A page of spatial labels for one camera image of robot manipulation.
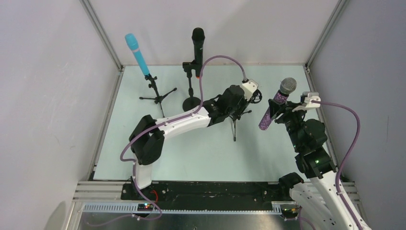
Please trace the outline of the black microphone orange end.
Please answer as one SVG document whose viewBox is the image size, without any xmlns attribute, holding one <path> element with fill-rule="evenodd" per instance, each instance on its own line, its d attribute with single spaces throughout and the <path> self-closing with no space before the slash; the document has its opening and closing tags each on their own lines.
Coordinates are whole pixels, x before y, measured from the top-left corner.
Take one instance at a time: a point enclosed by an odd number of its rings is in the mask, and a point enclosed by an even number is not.
<svg viewBox="0 0 406 230">
<path fill-rule="evenodd" d="M 195 70 L 196 78 L 200 77 L 200 72 L 203 66 L 203 45 L 205 41 L 204 30 L 200 27 L 194 28 L 192 32 L 192 42 L 194 48 L 194 60 L 192 64 Z"/>
</svg>

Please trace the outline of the black tripod shock mount stand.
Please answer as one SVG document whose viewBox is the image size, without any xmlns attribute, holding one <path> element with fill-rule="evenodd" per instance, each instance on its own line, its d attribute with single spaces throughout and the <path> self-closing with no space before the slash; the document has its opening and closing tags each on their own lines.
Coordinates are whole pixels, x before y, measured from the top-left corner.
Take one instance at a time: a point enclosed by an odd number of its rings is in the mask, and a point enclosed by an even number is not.
<svg viewBox="0 0 406 230">
<path fill-rule="evenodd" d="M 253 100 L 252 103 L 250 103 L 250 104 L 258 104 L 258 103 L 260 103 L 262 101 L 262 92 L 260 90 L 256 90 L 254 92 L 253 96 L 255 96 L 255 100 Z M 236 137 L 236 134 L 237 134 L 237 120 L 240 120 L 241 118 L 233 118 L 233 112 L 230 114 L 229 117 L 232 119 L 232 122 L 233 122 L 233 128 L 232 128 L 232 130 L 233 130 L 233 141 L 236 142 L 236 140 L 237 140 L 237 137 Z"/>
</svg>

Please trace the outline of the small black tripod stand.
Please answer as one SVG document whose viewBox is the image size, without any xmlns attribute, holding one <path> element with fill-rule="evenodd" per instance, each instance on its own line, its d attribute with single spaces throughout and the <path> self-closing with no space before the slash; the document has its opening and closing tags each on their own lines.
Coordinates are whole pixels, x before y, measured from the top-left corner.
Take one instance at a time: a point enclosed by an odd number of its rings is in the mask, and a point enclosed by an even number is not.
<svg viewBox="0 0 406 230">
<path fill-rule="evenodd" d="M 145 80 L 149 81 L 148 87 L 150 89 L 153 89 L 156 96 L 155 97 L 139 97 L 139 99 L 140 100 L 152 100 L 152 101 L 154 101 L 155 104 L 159 105 L 162 116 L 165 117 L 165 113 L 164 113 L 164 110 L 163 110 L 163 107 L 162 107 L 162 102 L 169 94 L 175 92 L 177 90 L 177 88 L 173 88 L 168 93 L 161 95 L 159 93 L 159 91 L 158 91 L 158 87 L 157 87 L 157 84 L 156 84 L 157 79 L 158 79 L 157 76 L 152 77 L 151 74 L 145 75 Z"/>
</svg>

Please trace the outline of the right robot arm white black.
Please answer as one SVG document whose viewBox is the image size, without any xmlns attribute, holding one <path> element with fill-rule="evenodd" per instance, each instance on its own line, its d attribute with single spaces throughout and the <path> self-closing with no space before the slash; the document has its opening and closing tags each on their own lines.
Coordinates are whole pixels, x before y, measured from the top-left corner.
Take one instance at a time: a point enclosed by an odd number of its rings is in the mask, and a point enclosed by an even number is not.
<svg viewBox="0 0 406 230">
<path fill-rule="evenodd" d="M 308 110 L 328 105 L 319 97 L 305 97 L 300 103 L 280 103 L 269 100 L 271 117 L 284 124 L 297 153 L 296 165 L 319 192 L 311 192 L 297 173 L 279 179 L 281 187 L 299 205 L 296 219 L 313 230 L 369 230 L 340 179 L 343 166 L 337 166 L 323 148 L 327 141 L 325 124 L 319 120 L 305 120 Z"/>
</svg>

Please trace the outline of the blue microphone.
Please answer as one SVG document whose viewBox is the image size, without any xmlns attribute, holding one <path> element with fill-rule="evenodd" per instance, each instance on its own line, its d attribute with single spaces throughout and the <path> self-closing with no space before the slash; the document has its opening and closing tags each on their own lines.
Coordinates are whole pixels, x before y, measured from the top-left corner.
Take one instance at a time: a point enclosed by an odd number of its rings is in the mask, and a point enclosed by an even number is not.
<svg viewBox="0 0 406 230">
<path fill-rule="evenodd" d="M 145 62 L 145 59 L 142 55 L 142 52 L 139 48 L 139 44 L 138 44 L 136 37 L 133 34 L 126 34 L 124 38 L 125 38 L 127 46 L 133 53 L 143 75 L 144 76 L 150 75 L 150 71 L 149 71 L 148 66 Z"/>
</svg>

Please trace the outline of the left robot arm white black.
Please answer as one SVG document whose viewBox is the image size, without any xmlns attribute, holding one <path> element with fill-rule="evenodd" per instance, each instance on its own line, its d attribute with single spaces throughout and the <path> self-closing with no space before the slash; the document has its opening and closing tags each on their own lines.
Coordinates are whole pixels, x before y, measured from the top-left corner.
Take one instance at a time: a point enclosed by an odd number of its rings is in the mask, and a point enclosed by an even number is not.
<svg viewBox="0 0 406 230">
<path fill-rule="evenodd" d="M 257 85 L 249 81 L 231 85 L 222 94 L 204 101 L 202 106 L 182 114 L 160 119 L 153 119 L 150 115 L 142 117 L 129 137 L 130 150 L 135 156 L 132 181 L 139 189 L 151 185 L 152 164 L 161 156 L 165 140 L 222 123 L 228 117 L 239 120 L 249 104 L 261 100 Z"/>
</svg>

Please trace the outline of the purple glitter microphone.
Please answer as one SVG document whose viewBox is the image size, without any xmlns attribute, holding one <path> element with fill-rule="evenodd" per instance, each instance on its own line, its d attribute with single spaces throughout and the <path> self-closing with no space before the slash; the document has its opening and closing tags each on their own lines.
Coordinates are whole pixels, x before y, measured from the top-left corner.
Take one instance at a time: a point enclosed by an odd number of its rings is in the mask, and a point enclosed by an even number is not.
<svg viewBox="0 0 406 230">
<path fill-rule="evenodd" d="M 260 130 L 267 130 L 273 119 L 276 117 L 277 112 L 281 109 L 282 105 L 287 102 L 289 95 L 295 91 L 297 81 L 294 78 L 285 78 L 281 81 L 279 90 L 276 92 L 273 99 L 269 99 L 269 106 L 259 122 Z"/>
</svg>

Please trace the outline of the black round base mic stand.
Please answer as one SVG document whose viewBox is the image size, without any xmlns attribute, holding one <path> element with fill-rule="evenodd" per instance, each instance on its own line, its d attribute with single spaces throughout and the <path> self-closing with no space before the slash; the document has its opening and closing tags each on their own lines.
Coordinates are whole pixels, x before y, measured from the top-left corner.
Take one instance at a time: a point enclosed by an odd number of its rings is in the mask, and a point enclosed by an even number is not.
<svg viewBox="0 0 406 230">
<path fill-rule="evenodd" d="M 194 66 L 192 62 L 183 62 L 182 63 L 183 71 L 186 73 L 186 77 L 188 79 L 188 94 L 189 97 L 183 101 L 182 109 L 186 112 L 195 107 L 197 107 L 201 103 L 201 99 L 194 97 L 194 91 L 192 88 L 192 70 L 194 70 Z"/>
</svg>

